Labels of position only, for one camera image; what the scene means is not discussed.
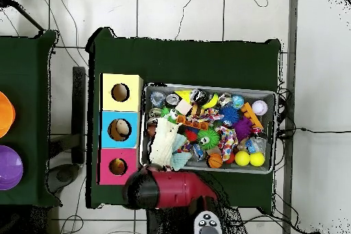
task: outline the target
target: bowl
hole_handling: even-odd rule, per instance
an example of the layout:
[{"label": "bowl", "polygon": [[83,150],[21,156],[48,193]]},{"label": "bowl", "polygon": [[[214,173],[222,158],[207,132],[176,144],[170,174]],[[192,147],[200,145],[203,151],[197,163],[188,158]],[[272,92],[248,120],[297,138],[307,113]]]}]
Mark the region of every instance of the bowl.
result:
[{"label": "bowl", "polygon": [[0,145],[0,190],[15,187],[23,175],[20,156],[12,148]]},{"label": "bowl", "polygon": [[0,138],[8,132],[14,123],[15,115],[13,105],[5,94],[0,92]]}]

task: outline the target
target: dark green cloth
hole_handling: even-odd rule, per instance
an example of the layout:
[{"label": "dark green cloth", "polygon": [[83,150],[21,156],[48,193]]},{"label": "dark green cloth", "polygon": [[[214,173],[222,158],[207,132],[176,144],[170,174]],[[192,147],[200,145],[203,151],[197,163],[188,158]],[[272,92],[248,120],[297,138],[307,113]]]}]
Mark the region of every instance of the dark green cloth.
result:
[{"label": "dark green cloth", "polygon": [[[125,204],[122,186],[97,185],[97,144],[99,126],[99,74],[137,74],[144,82],[220,86],[238,89],[277,91],[280,43],[243,41],[195,42],[115,38],[108,28],[97,30],[87,49],[94,75],[93,163],[91,203]],[[230,204],[261,207],[271,212],[272,173],[243,174],[213,172],[216,186],[223,186]]]},{"label": "dark green cloth", "polygon": [[0,91],[12,102],[16,118],[0,138],[23,162],[20,183],[0,191],[0,204],[59,204],[45,185],[49,155],[49,55],[57,33],[47,31],[35,38],[0,36]]}]

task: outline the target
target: yellow ball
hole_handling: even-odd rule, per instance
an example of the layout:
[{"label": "yellow ball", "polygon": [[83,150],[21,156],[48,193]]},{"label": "yellow ball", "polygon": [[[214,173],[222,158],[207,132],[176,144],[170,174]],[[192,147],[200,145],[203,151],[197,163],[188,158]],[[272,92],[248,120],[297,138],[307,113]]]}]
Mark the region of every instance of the yellow ball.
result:
[{"label": "yellow ball", "polygon": [[240,165],[243,167],[249,164],[250,156],[247,152],[241,150],[237,154],[235,154],[235,162],[237,163],[237,165]]},{"label": "yellow ball", "polygon": [[254,167],[260,167],[263,163],[265,163],[265,156],[262,152],[255,152],[250,155],[250,163]]}]

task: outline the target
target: gray plastic bin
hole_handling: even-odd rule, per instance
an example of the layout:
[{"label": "gray plastic bin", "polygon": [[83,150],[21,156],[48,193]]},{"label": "gray plastic bin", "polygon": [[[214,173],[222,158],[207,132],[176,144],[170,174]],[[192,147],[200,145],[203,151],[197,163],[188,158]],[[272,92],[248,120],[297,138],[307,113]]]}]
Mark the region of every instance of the gray plastic bin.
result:
[{"label": "gray plastic bin", "polygon": [[268,111],[263,116],[257,116],[258,120],[263,125],[265,132],[267,133],[267,145],[265,153],[265,163],[260,167],[254,167],[253,165],[246,165],[241,167],[236,163],[223,164],[220,168],[210,168],[207,166],[206,161],[188,161],[184,169],[194,170],[206,170],[206,171],[217,171],[217,172],[242,172],[251,174],[268,174],[273,170],[275,151],[276,151],[276,128],[277,128],[277,113],[278,113],[278,97],[275,92],[271,91],[255,91],[255,90],[244,90],[244,89],[229,89],[229,88],[215,88],[210,86],[184,86],[177,84],[165,84],[160,86],[159,84],[146,84],[143,89],[143,114],[141,116],[141,138],[140,145],[141,149],[139,152],[139,158],[142,165],[147,164],[147,143],[149,142],[149,135],[146,131],[147,113],[152,108],[150,101],[150,94],[153,91],[161,91],[163,93],[172,93],[174,91],[181,90],[192,90],[201,89],[209,93],[230,93],[232,95],[243,96],[245,102],[250,105],[256,100],[263,100],[268,105]]}]

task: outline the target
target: yellow box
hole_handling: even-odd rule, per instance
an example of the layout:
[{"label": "yellow box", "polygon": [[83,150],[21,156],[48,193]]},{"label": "yellow box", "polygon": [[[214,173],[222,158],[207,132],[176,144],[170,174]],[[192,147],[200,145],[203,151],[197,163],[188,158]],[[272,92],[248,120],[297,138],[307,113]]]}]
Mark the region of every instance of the yellow box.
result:
[{"label": "yellow box", "polygon": [[100,76],[102,79],[100,109],[103,111],[139,112],[143,79],[138,75],[114,73],[102,73]]}]

